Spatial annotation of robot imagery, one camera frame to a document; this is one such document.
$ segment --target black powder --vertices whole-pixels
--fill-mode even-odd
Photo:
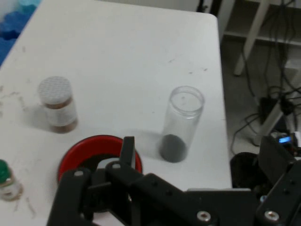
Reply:
[[[176,135],[165,135],[160,146],[161,156],[169,162],[179,162],[187,155],[186,144]]]

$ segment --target jar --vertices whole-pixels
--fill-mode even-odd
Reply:
[[[170,95],[159,151],[169,162],[186,158],[192,143],[205,99],[189,86],[174,89]]]
[[[0,197],[6,201],[19,199],[22,185],[14,177],[13,171],[4,160],[0,160]]]
[[[53,76],[43,80],[38,93],[47,121],[54,132],[66,133],[77,126],[71,84],[66,78]]]

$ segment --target blue light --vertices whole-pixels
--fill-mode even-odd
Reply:
[[[279,143],[286,143],[286,142],[290,142],[291,138],[290,137],[284,137],[284,138],[280,138],[279,139]]]

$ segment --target label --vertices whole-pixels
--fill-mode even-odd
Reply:
[[[45,112],[47,120],[52,126],[66,126],[74,122],[77,118],[73,101],[60,109],[49,109],[45,107]]]
[[[21,192],[21,184],[14,181],[12,184],[0,187],[0,195],[3,199],[11,200],[16,198]]]

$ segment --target green cap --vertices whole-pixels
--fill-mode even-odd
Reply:
[[[0,184],[6,182],[7,178],[10,178],[8,164],[0,159]]]

